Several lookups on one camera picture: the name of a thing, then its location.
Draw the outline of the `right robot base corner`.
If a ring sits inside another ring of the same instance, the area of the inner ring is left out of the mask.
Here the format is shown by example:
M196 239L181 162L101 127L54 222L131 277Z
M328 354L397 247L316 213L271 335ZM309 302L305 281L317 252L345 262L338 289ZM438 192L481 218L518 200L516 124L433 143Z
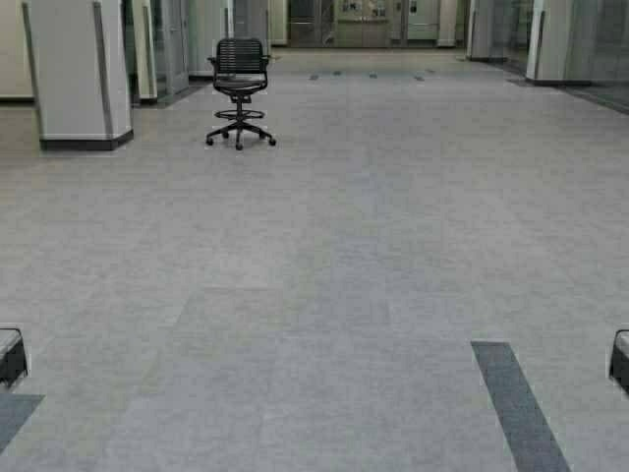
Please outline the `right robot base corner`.
M628 393L628 329L616 332L612 343L608 376Z

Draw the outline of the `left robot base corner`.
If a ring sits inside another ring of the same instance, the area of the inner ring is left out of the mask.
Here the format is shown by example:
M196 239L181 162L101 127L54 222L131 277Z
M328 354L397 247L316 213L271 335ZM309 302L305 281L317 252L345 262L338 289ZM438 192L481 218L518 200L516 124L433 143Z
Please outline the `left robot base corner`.
M10 389L29 375L26 343L16 326L1 327L1 385Z

